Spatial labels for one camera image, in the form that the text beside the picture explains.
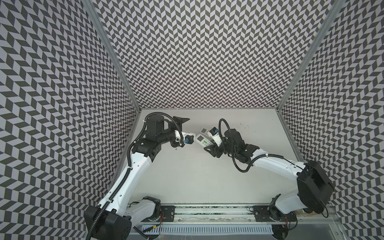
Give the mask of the small white remote control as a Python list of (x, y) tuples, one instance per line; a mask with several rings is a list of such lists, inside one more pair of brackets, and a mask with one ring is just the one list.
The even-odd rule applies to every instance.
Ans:
[(197, 141), (197, 143), (199, 143), (204, 148), (212, 146), (214, 144), (211, 140), (209, 140), (208, 138), (206, 138), (202, 134), (199, 134), (199, 135), (196, 136), (196, 141)]

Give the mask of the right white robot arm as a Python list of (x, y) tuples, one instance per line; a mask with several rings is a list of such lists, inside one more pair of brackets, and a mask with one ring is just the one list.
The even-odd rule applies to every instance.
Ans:
[(277, 194), (267, 206), (267, 214), (272, 221), (277, 222), (297, 210), (317, 214), (327, 210), (327, 203), (335, 186), (319, 163), (297, 162), (268, 153), (258, 146), (245, 143), (236, 129), (227, 130), (220, 135), (217, 128), (212, 128), (199, 134), (197, 141), (215, 158), (228, 155), (233, 162), (245, 164), (245, 169), (235, 166), (241, 173), (249, 172), (251, 167), (263, 168), (297, 185), (289, 193)]

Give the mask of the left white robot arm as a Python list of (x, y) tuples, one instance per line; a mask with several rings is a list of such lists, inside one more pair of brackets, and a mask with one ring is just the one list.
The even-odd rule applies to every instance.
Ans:
[(182, 131), (182, 125), (187, 121), (188, 118), (171, 117), (162, 112), (145, 117), (140, 133), (128, 147), (128, 164), (123, 172), (98, 205), (89, 206), (84, 212), (87, 240), (125, 240), (140, 222), (162, 219), (161, 200), (146, 196), (133, 205), (129, 201), (163, 144), (182, 148), (194, 142), (194, 134)]

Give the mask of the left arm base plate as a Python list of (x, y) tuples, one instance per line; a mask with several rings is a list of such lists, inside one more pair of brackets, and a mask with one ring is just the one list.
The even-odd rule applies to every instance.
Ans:
[(161, 220), (163, 222), (173, 222), (175, 218), (176, 207), (173, 205), (162, 205), (160, 213), (153, 218), (146, 218), (143, 220), (143, 223), (159, 223)]

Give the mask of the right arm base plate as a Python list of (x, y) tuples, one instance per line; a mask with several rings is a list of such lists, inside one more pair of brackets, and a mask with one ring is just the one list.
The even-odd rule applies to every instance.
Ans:
[(284, 214), (276, 207), (270, 207), (267, 205), (251, 206), (249, 207), (249, 211), (254, 215), (256, 222), (277, 222), (288, 224), (298, 220), (294, 212)]

